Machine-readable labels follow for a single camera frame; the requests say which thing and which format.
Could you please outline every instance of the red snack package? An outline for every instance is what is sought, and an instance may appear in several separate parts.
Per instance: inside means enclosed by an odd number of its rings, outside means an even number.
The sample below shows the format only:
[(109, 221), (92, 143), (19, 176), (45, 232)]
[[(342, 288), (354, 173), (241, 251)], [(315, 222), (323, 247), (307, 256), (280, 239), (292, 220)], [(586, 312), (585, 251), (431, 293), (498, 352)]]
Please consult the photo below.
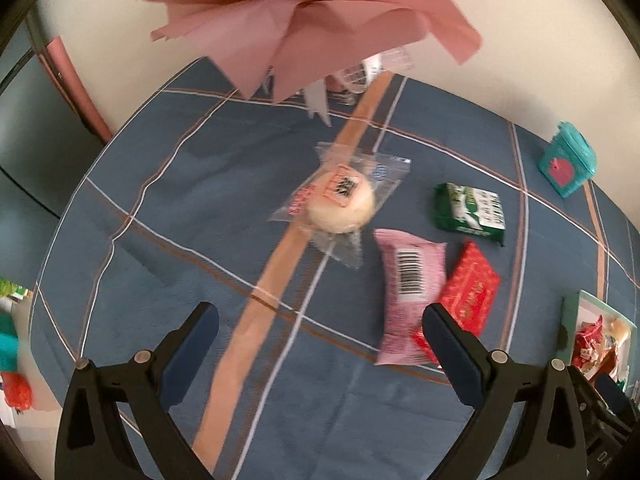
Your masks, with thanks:
[(598, 361), (596, 349), (602, 343), (602, 316), (575, 333), (574, 355), (571, 364), (582, 368), (585, 364)]
[(0, 372), (0, 376), (7, 405), (16, 410), (28, 410), (31, 407), (33, 396), (27, 379), (13, 372)]
[[(451, 314), (463, 330), (478, 337), (494, 303), (500, 286), (500, 276), (471, 240), (465, 248), (453, 275), (446, 283), (437, 302)], [(414, 340), (431, 362), (437, 364), (435, 354), (422, 333), (422, 324), (414, 332)]]

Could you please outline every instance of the teal tin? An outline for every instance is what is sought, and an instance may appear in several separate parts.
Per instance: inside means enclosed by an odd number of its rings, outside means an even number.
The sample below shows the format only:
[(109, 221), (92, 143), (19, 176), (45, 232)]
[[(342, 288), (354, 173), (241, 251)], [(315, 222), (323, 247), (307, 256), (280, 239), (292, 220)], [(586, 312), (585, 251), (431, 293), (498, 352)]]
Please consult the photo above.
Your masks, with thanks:
[(562, 198), (578, 189), (596, 173), (596, 154), (571, 123), (558, 124), (558, 132), (546, 149), (538, 168)]
[(0, 372), (18, 371), (18, 336), (10, 314), (0, 312)]

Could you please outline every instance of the white stripe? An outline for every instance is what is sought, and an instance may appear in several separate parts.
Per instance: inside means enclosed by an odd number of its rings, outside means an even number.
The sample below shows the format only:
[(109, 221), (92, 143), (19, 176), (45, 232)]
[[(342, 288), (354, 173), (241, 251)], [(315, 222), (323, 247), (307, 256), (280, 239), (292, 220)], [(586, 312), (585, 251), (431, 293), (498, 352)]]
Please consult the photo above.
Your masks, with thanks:
[(62, 346), (65, 347), (66, 351), (69, 354), (69, 357), (71, 357), (73, 359), (73, 361), (75, 361), (76, 359), (74, 358), (74, 354), (71, 351), (71, 348), (69, 348), (66, 343), (65, 343), (65, 339), (62, 337), (62, 334), (60, 333), (60, 331), (58, 330), (58, 327), (56, 326), (56, 324), (53, 321), (53, 316), (51, 315), (51, 312), (49, 311), (49, 307), (47, 306), (46, 301), (44, 301), (44, 297), (42, 296), (42, 291), (38, 289), (38, 294), (40, 295), (40, 299), (42, 300), (42, 305), (44, 306), (44, 310), (47, 313), (47, 316), (49, 316), (49, 320), (51, 322), (51, 325), (53, 326), (53, 329), (56, 331), (56, 333), (58, 334), (58, 338), (60, 339), (60, 342), (62, 343)]
[[(47, 251), (47, 256), (45, 256), (44, 258), (44, 263), (42, 264), (42, 268), (40, 269), (40, 273), (38, 275), (38, 279), (36, 280), (36, 285), (38, 283), (42, 282), (42, 277), (44, 275), (44, 270), (47, 267), (47, 262), (49, 261), (49, 256), (51, 254), (51, 250), (53, 248), (53, 244), (56, 241), (56, 238), (58, 237), (58, 232), (60, 232), (60, 226), (62, 225), (62, 222), (65, 221), (65, 217), (66, 217), (66, 213), (69, 211), (69, 208), (71, 207), (72, 202), (74, 201), (74, 198), (76, 197), (76, 194), (78, 193), (78, 190), (82, 187), (82, 184), (84, 184), (84, 181), (89, 177), (89, 174), (93, 171), (93, 169), (95, 168), (95, 165), (98, 164), (98, 161), (102, 158), (102, 156), (104, 155), (104, 153), (111, 147), (111, 145), (113, 144), (113, 141), (116, 140), (116, 138), (122, 133), (122, 131), (129, 125), (129, 123), (136, 118), (136, 116), (146, 108), (146, 106), (153, 101), (156, 97), (158, 97), (158, 95), (160, 95), (160, 92), (162, 92), (165, 88), (167, 88), (171, 83), (173, 83), (176, 79), (178, 79), (184, 72), (186, 72), (188, 69), (190, 69), (193, 65), (195, 65), (199, 60), (201, 60), (202, 58), (198, 58), (196, 60), (194, 60), (193, 62), (189, 63), (187, 66), (185, 66), (182, 70), (180, 70), (180, 72), (178, 72), (176, 75), (174, 75), (171, 79), (169, 79), (169, 81), (167, 81), (161, 89), (159, 89), (157, 92), (155, 92), (148, 100), (146, 100), (145, 103), (143, 103), (143, 105), (136, 110), (136, 112), (127, 120), (127, 122), (125, 122), (122, 127), (117, 131), (117, 133), (111, 138), (111, 140), (107, 143), (107, 145), (104, 147), (104, 149), (98, 154), (98, 156), (96, 157), (96, 159), (94, 160), (94, 163), (89, 167), (89, 170), (84, 174), (84, 177), (82, 177), (82, 179), (80, 180), (80, 183), (78, 184), (78, 186), (76, 187), (76, 189), (74, 190), (73, 194), (71, 195), (71, 199), (69, 199), (69, 202), (66, 204), (65, 207), (65, 211), (62, 213), (62, 216), (60, 217), (60, 221), (58, 222), (58, 225), (56, 227), (56, 231), (53, 233), (53, 238), (51, 239), (51, 243), (49, 244), (49, 250)], [(29, 339), (31, 339), (31, 327), (33, 325), (33, 309), (31, 309), (32, 312), (31, 317), (30, 317), (30, 323), (29, 323)]]
[(618, 261), (618, 259), (617, 259), (613, 254), (609, 254), (609, 258), (618, 264), (618, 266), (620, 267), (620, 269), (622, 270), (622, 272), (624, 272), (624, 273), (626, 274), (626, 276), (629, 278), (629, 281), (630, 281), (631, 283), (633, 283), (633, 284), (634, 284), (634, 286), (638, 286), (638, 284), (636, 283), (636, 280), (634, 280), (634, 279), (631, 277), (631, 275), (630, 275), (628, 272), (626, 272), (625, 267), (623, 267), (623, 266), (622, 266), (622, 264)]
[(142, 436), (142, 433), (140, 433), (140, 430), (138, 428), (136, 428), (133, 424), (131, 424), (126, 418), (124, 418), (124, 414), (118, 410), (120, 412), (120, 418), (122, 419), (122, 421), (129, 426), (133, 431), (135, 431), (137, 434), (139, 434), (139, 436)]
[(406, 76), (404, 76), (404, 78), (402, 79), (402, 82), (400, 83), (400, 88), (398, 88), (398, 93), (396, 94), (396, 97), (391, 103), (391, 108), (389, 108), (389, 113), (386, 115), (385, 124), (380, 129), (380, 133), (378, 134), (376, 143), (373, 145), (373, 149), (371, 150), (373, 151), (373, 153), (377, 153), (378, 149), (380, 148), (380, 143), (382, 142), (382, 139), (385, 137), (386, 129), (388, 128), (389, 123), (391, 122), (391, 117), (396, 111), (396, 105), (400, 100), (400, 94), (402, 93), (402, 90), (404, 90), (404, 85), (406, 85)]
[(320, 277), (322, 276), (322, 272), (326, 267), (326, 263), (329, 260), (329, 257), (333, 250), (334, 245), (335, 245), (335, 242), (330, 246), (329, 250), (324, 254), (324, 258), (322, 258), (322, 261), (320, 262), (320, 265), (316, 270), (316, 274), (314, 275), (311, 285), (309, 285), (309, 289), (306, 292), (305, 299), (303, 300), (302, 306), (300, 307), (300, 312), (296, 316), (296, 322), (294, 323), (293, 328), (291, 329), (291, 333), (289, 334), (289, 339), (287, 339), (287, 343), (283, 348), (282, 353), (278, 357), (278, 360), (274, 364), (271, 374), (269, 375), (269, 379), (267, 380), (264, 390), (262, 391), (262, 395), (260, 396), (260, 403), (258, 404), (258, 408), (255, 412), (254, 420), (252, 420), (251, 422), (249, 435), (247, 435), (246, 441), (244, 442), (244, 447), (242, 448), (242, 454), (240, 455), (240, 459), (238, 460), (238, 464), (236, 465), (236, 470), (234, 471), (234, 474), (231, 477), (231, 480), (236, 480), (238, 478), (238, 475), (240, 474), (240, 470), (242, 469), (242, 464), (244, 464), (244, 459), (246, 457), (247, 452), (249, 451), (251, 442), (254, 439), (255, 429), (258, 426), (258, 422), (260, 421), (260, 416), (262, 415), (262, 410), (264, 409), (264, 406), (266, 404), (267, 397), (269, 396), (269, 392), (271, 391), (271, 387), (273, 386), (273, 383), (276, 380), (278, 372), (282, 368), (282, 364), (287, 358), (287, 355), (289, 355), (289, 351), (291, 350), (291, 347), (293, 346), (293, 343), (296, 340), (296, 336), (298, 335), (298, 331), (300, 330), (300, 325), (302, 324), (302, 320), (305, 315), (306, 308), (311, 302), (311, 298), (316, 290), (316, 286), (318, 286), (318, 282), (320, 281)]
[[(198, 92), (197, 90), (186, 90), (186, 89), (174, 89), (174, 88), (168, 88), (167, 90), (163, 90), (162, 91), (165, 94), (184, 94), (184, 95), (197, 95), (200, 97), (208, 97), (210, 99), (220, 99), (222, 96), (215, 94), (215, 93), (205, 93), (205, 92)], [(270, 101), (251, 101), (248, 99), (242, 99), (242, 98), (232, 98), (229, 99), (229, 101), (233, 102), (233, 103), (240, 103), (240, 104), (244, 104), (244, 105), (260, 105), (260, 106), (270, 106), (270, 107), (274, 107), (274, 108), (296, 108), (297, 110), (304, 110), (304, 111), (308, 111), (306, 109), (306, 106), (303, 105), (302, 103), (297, 104), (297, 103), (292, 103), (292, 102), (280, 102), (280, 103), (272, 103)], [(349, 119), (349, 120), (355, 120), (355, 121), (359, 121), (362, 123), (366, 123), (368, 122), (367, 120), (363, 119), (363, 118), (359, 118), (359, 117), (348, 117), (346, 114), (339, 114), (336, 112), (333, 112), (331, 110), (329, 110), (329, 116), (331, 117), (338, 117), (340, 119)]]
[(520, 309), (520, 299), (522, 298), (522, 285), (524, 283), (524, 269), (527, 263), (527, 246), (529, 245), (529, 189), (527, 189), (527, 179), (524, 175), (524, 166), (522, 165), (522, 154), (520, 153), (520, 143), (518, 142), (518, 133), (513, 125), (509, 123), (511, 133), (513, 134), (513, 140), (516, 146), (516, 154), (518, 155), (518, 164), (520, 166), (520, 176), (522, 178), (522, 187), (524, 188), (524, 238), (522, 241), (522, 264), (520, 266), (520, 277), (518, 279), (518, 291), (516, 294), (516, 302), (513, 307), (513, 317), (511, 318), (511, 327), (509, 328), (509, 337), (507, 338), (507, 345), (505, 351), (508, 353), (511, 348), (511, 342), (513, 341), (513, 332), (516, 328), (516, 321), (518, 319), (518, 311)]
[[(120, 212), (124, 213), (124, 214), (128, 214), (127, 211), (125, 211), (123, 208), (121, 208), (118, 204), (116, 204), (110, 196), (108, 196), (103, 190), (101, 190), (93, 180), (91, 180), (90, 178), (87, 179), (87, 181), (92, 184), (92, 186), (95, 187), (96, 191), (98, 191), (103, 197), (105, 197), (105, 199), (107, 199), (115, 208), (117, 208)], [(180, 245), (178, 242), (175, 242), (173, 240), (171, 240), (170, 238), (167, 238), (165, 236), (162, 236), (160, 233), (154, 231), (151, 227), (149, 227), (148, 225), (146, 225), (144, 222), (138, 220), (137, 218), (134, 218), (134, 222), (136, 224), (138, 224), (140, 227), (142, 227), (143, 229), (149, 231), (153, 236), (156, 236), (158, 238), (160, 238), (161, 240), (164, 240), (165, 242), (171, 244), (174, 247), (178, 247), (179, 249), (182, 249), (183, 251), (186, 251), (188, 253), (194, 254), (194, 256), (197, 256), (203, 260), (205, 260), (208, 264), (211, 264), (212, 266), (216, 267), (218, 270), (220, 270), (221, 272), (224, 272), (227, 276), (232, 277), (235, 280), (238, 280), (238, 282), (242, 283), (243, 285), (246, 285), (247, 287), (249, 287), (252, 290), (258, 290), (259, 292), (261, 292), (262, 294), (264, 294), (265, 296), (268, 296), (270, 299), (276, 301), (277, 303), (279, 303), (280, 305), (288, 308), (289, 310), (293, 310), (293, 307), (289, 306), (286, 303), (283, 303), (282, 301), (279, 301), (278, 298), (276, 298), (273, 294), (268, 293), (266, 290), (263, 290), (262, 288), (255, 286), (253, 283), (248, 282), (247, 280), (242, 279), (240, 276), (238, 276), (237, 274), (231, 272), (228, 269), (225, 269), (225, 267), (221, 266), (219, 263), (211, 260), (210, 258), (207, 258), (204, 254), (199, 253), (198, 251), (195, 251), (189, 247), (185, 247), (184, 245)]]
[(512, 189), (516, 189), (516, 190), (519, 191), (518, 186), (514, 186), (511, 182), (508, 182), (507, 180), (504, 180), (504, 179), (500, 178), (497, 175), (489, 173), (488, 171), (485, 171), (483, 168), (479, 168), (475, 164), (471, 164), (470, 162), (466, 161), (464, 158), (461, 158), (461, 157), (459, 157), (457, 155), (454, 155), (453, 153), (449, 153), (447, 150), (443, 150), (439, 146), (434, 146), (433, 144), (430, 144), (426, 140), (416, 139), (415, 137), (410, 137), (410, 136), (405, 135), (405, 134), (403, 134), (401, 132), (397, 132), (397, 131), (395, 131), (393, 129), (389, 129), (389, 132), (394, 134), (394, 135), (396, 135), (396, 136), (398, 136), (398, 137), (402, 137), (403, 139), (412, 140), (413, 142), (417, 142), (418, 144), (422, 144), (423, 146), (427, 146), (428, 148), (431, 148), (432, 150), (436, 150), (437, 152), (444, 153), (445, 155), (449, 155), (451, 158), (455, 158), (459, 162), (462, 162), (462, 164), (466, 164), (470, 168), (474, 168), (474, 170), (477, 170), (480, 173), (484, 173), (486, 176), (490, 176), (491, 178), (497, 180), (498, 182), (503, 183), (505, 186), (509, 186)]
[[(233, 92), (231, 92), (230, 96), (235, 94), (237, 92), (237, 90), (234, 90)], [(132, 212), (132, 214), (129, 216), (129, 218), (127, 219), (126, 224), (124, 225), (124, 229), (122, 229), (120, 231), (120, 233), (116, 236), (114, 236), (111, 239), (111, 247), (110, 247), (110, 252), (109, 252), (109, 257), (107, 259), (107, 264), (104, 266), (104, 268), (102, 269), (102, 271), (100, 272), (100, 275), (98, 275), (98, 279), (95, 282), (95, 292), (94, 292), (94, 296), (92, 297), (91, 300), (91, 306), (89, 308), (89, 314), (86, 320), (86, 327), (84, 328), (84, 332), (81, 335), (81, 343), (80, 343), (80, 357), (82, 357), (82, 355), (84, 354), (84, 345), (86, 343), (86, 336), (89, 333), (89, 323), (91, 323), (91, 316), (94, 313), (94, 307), (95, 307), (95, 300), (98, 297), (98, 290), (100, 288), (100, 280), (102, 280), (102, 277), (104, 276), (105, 271), (107, 270), (107, 268), (109, 267), (109, 264), (111, 263), (111, 261), (113, 260), (113, 254), (115, 252), (115, 241), (120, 238), (124, 233), (127, 232), (127, 230), (129, 229), (129, 226), (131, 225), (131, 223), (133, 222), (133, 219), (136, 217), (136, 215), (138, 214), (138, 211), (140, 211), (140, 208), (142, 207), (142, 203), (145, 201), (145, 195), (146, 195), (146, 190), (149, 189), (149, 187), (152, 184), (155, 184), (163, 175), (164, 172), (167, 170), (167, 168), (171, 165), (171, 163), (174, 161), (175, 156), (178, 154), (178, 151), (180, 150), (180, 148), (182, 147), (182, 145), (187, 142), (187, 140), (191, 139), (191, 137), (193, 137), (197, 132), (200, 131), (201, 127), (203, 127), (207, 121), (213, 116), (214, 113), (216, 113), (216, 111), (218, 111), (220, 109), (220, 107), (222, 105), (224, 105), (226, 103), (226, 101), (228, 100), (228, 98), (222, 99), (215, 108), (213, 108), (213, 110), (211, 110), (209, 112), (209, 114), (205, 117), (205, 119), (198, 125), (198, 127), (196, 129), (194, 129), (189, 135), (187, 135), (186, 137), (184, 137), (183, 140), (180, 141), (180, 143), (174, 148), (174, 153), (172, 154), (171, 158), (169, 159), (169, 161), (164, 165), (164, 167), (162, 168), (162, 170), (160, 171), (160, 173), (158, 174), (158, 176), (156, 176), (151, 182), (149, 182), (148, 184), (145, 185), (145, 187), (143, 187), (142, 189), (142, 196), (140, 197), (140, 202), (138, 203), (138, 205), (136, 206), (136, 208), (134, 209), (134, 211)]]
[[(37, 298), (38, 297), (38, 292), (40, 291), (40, 282), (38, 280), (36, 280), (35, 286), (33, 287), (33, 297)], [(27, 339), (30, 342), (31, 341), (31, 329), (33, 327), (33, 314), (34, 314), (34, 309), (36, 308), (36, 302), (35, 301), (31, 301), (31, 307), (29, 309), (29, 321), (28, 321), (28, 327), (27, 327)]]
[(591, 192), (593, 195), (593, 202), (596, 205), (596, 212), (598, 213), (598, 220), (600, 221), (600, 227), (602, 228), (602, 236), (604, 237), (604, 250), (607, 253), (607, 279), (605, 280), (605, 289), (604, 289), (604, 302), (607, 303), (609, 301), (609, 266), (610, 266), (610, 258), (611, 253), (608, 250), (609, 243), (607, 242), (607, 232), (604, 229), (604, 222), (602, 221), (602, 216), (600, 216), (600, 206), (598, 205), (598, 197), (596, 196), (596, 190), (593, 187), (593, 181), (589, 181), (591, 186)]
[[(629, 218), (625, 216), (626, 220), (626, 234), (629, 236), (629, 249), (631, 249), (631, 272), (634, 275), (634, 282), (636, 281), (636, 261), (634, 260), (634, 244), (631, 241), (631, 228), (629, 227)], [(638, 310), (638, 286), (634, 283), (634, 306)]]
[[(355, 338), (353, 338), (353, 337), (351, 337), (351, 336), (349, 336), (349, 335), (343, 334), (342, 332), (338, 332), (337, 330), (334, 330), (334, 329), (333, 329), (333, 328), (331, 328), (330, 326), (324, 325), (324, 324), (322, 324), (322, 323), (320, 323), (320, 322), (316, 321), (315, 319), (311, 319), (310, 317), (307, 317), (307, 316), (303, 316), (303, 317), (304, 317), (304, 319), (305, 319), (306, 321), (308, 321), (309, 323), (312, 323), (312, 324), (314, 324), (314, 325), (316, 325), (316, 326), (319, 326), (320, 328), (322, 328), (322, 329), (324, 329), (324, 330), (327, 330), (327, 332), (331, 332), (332, 334), (335, 334), (335, 335), (340, 336), (340, 337), (342, 337), (342, 338), (344, 338), (344, 339), (347, 339), (348, 341), (351, 341), (351, 342), (353, 342), (353, 343), (356, 343), (356, 345), (363, 346), (364, 348), (367, 348), (367, 349), (369, 349), (369, 350), (371, 350), (371, 351), (373, 351), (373, 352), (378, 352), (378, 349), (377, 349), (375, 346), (371, 346), (371, 345), (369, 345), (369, 344), (366, 344), (366, 343), (365, 343), (365, 342), (363, 342), (363, 341), (360, 341), (360, 340), (358, 340), (358, 339), (355, 339)], [(411, 365), (411, 366), (415, 366), (415, 367), (417, 367), (417, 368), (422, 368), (423, 370), (428, 370), (428, 371), (430, 371), (430, 372), (437, 372), (437, 373), (439, 373), (439, 374), (444, 374), (444, 372), (443, 372), (442, 370), (439, 370), (438, 368), (431, 368), (431, 367), (424, 366), (424, 365)]]
[(598, 239), (591, 234), (590, 232), (588, 232), (585, 228), (583, 228), (580, 224), (577, 224), (573, 219), (564, 216), (562, 213), (560, 213), (557, 209), (554, 209), (553, 207), (551, 207), (548, 203), (540, 200), (537, 196), (530, 194), (529, 198), (535, 200), (536, 202), (538, 202), (539, 204), (542, 204), (544, 207), (546, 207), (547, 209), (549, 209), (549, 211), (553, 211), (554, 213), (556, 213), (557, 215), (561, 216), (562, 218), (564, 218), (565, 220), (567, 220), (569, 223), (571, 223), (574, 227), (577, 227), (578, 229), (580, 229), (580, 231), (582, 231), (584, 234), (586, 234), (589, 238), (591, 238), (591, 240), (593, 240), (594, 242), (596, 242), (597, 245), (601, 245), (602, 247), (604, 247), (603, 244), (601, 244)]

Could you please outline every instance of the teal box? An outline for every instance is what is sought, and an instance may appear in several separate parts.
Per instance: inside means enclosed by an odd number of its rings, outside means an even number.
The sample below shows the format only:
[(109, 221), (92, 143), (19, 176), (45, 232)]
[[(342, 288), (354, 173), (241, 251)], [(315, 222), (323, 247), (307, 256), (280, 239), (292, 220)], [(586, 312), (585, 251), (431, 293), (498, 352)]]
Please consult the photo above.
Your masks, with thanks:
[(580, 330), (583, 322), (594, 323), (598, 316), (602, 316), (603, 326), (615, 319), (621, 319), (629, 326), (631, 337), (618, 349), (618, 370), (623, 370), (628, 366), (631, 377), (634, 368), (634, 354), (636, 353), (637, 329), (635, 324), (584, 290), (566, 296), (562, 302), (562, 325), (558, 334), (556, 357), (566, 365), (571, 364), (575, 333)]
[(0, 372), (18, 371), (18, 336), (10, 314), (0, 312)]
[(538, 168), (562, 198), (567, 198), (596, 173), (596, 154), (571, 123), (558, 124), (558, 133)]

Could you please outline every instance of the clear plastic bag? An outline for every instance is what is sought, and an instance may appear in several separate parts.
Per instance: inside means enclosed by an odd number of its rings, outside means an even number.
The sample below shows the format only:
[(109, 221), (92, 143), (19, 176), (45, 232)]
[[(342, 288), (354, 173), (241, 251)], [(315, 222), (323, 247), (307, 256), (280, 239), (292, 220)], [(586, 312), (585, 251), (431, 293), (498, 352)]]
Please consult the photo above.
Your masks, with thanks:
[(362, 264), (360, 229), (408, 173), (411, 161), (319, 142), (320, 168), (289, 195), (271, 220), (296, 221), (313, 244), (350, 267)]

